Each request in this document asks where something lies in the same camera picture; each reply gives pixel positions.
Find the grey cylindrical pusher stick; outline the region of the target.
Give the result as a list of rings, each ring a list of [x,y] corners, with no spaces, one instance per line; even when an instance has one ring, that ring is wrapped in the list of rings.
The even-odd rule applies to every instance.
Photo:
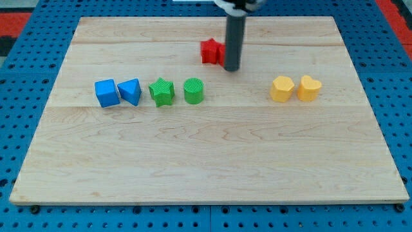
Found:
[[[223,67],[228,72],[236,72],[239,70],[245,22],[245,16],[235,17],[227,15],[225,29],[225,61]]]

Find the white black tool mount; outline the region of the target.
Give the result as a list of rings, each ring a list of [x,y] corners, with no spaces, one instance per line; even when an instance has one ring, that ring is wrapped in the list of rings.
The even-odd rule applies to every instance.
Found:
[[[219,8],[231,16],[246,16],[260,9],[267,0],[213,0]]]

